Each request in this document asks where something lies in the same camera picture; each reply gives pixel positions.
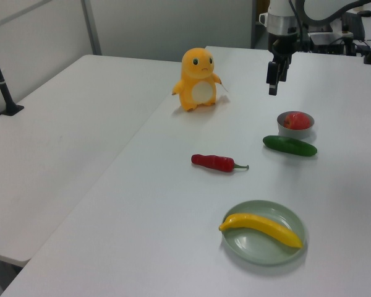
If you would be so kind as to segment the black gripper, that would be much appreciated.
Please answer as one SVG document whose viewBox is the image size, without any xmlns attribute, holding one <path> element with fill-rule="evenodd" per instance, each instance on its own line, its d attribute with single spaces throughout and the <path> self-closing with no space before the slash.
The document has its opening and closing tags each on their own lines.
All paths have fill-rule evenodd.
<svg viewBox="0 0 371 297">
<path fill-rule="evenodd" d="M 297 51 L 297 33 L 290 35 L 269 33 L 268 50 L 273 55 L 273 60 L 268 63 L 266 82 L 269 85 L 269 95 L 276 95 L 278 81 L 287 80 L 289 63 L 291 63 L 292 55 Z"/>
</svg>

